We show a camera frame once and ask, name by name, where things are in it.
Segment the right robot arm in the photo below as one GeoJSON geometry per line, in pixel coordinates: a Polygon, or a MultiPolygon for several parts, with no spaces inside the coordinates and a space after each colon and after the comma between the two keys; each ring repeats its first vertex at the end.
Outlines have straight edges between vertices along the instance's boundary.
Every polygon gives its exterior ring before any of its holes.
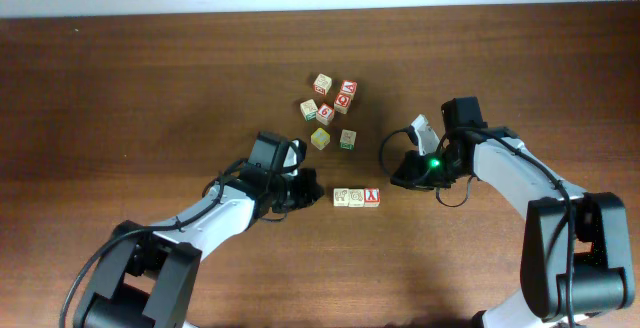
{"type": "Polygon", "coordinates": [[[627,215],[611,192],[590,193],[536,158],[511,129],[489,127],[475,97],[441,107],[445,133],[425,116],[402,128],[413,144],[393,185],[440,193],[461,178],[489,184],[524,218],[520,287],[477,312],[474,327],[580,327],[630,307],[635,278],[627,215]]]}

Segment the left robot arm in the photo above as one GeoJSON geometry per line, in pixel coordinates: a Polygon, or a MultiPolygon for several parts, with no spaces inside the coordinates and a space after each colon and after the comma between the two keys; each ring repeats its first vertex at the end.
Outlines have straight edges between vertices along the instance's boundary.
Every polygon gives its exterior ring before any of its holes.
{"type": "Polygon", "coordinates": [[[124,221],[79,273],[89,280],[76,309],[65,302],[59,323],[75,327],[184,327],[202,261],[258,221],[280,222],[323,194],[307,146],[270,132],[232,163],[183,212],[143,226],[124,221]]]}

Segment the snail picture block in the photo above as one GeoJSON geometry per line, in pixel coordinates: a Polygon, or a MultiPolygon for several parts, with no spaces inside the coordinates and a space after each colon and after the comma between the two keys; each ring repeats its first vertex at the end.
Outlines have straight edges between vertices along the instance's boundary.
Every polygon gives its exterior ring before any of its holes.
{"type": "Polygon", "coordinates": [[[349,190],[349,207],[363,207],[365,203],[365,194],[363,189],[349,190]]]}

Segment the red letter Y block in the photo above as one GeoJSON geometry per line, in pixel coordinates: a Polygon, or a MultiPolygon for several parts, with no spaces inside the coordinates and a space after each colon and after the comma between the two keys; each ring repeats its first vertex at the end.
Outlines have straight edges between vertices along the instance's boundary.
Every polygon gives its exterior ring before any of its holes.
{"type": "Polygon", "coordinates": [[[378,188],[364,189],[364,206],[378,207],[381,201],[380,190],[378,188]]]}

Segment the block with green Z side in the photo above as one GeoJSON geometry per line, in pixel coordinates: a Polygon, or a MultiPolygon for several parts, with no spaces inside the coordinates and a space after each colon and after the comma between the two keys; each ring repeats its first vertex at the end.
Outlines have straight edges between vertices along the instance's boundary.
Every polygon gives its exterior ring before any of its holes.
{"type": "Polygon", "coordinates": [[[333,190],[333,205],[335,207],[348,207],[350,203],[349,188],[335,188],[333,190]]]}

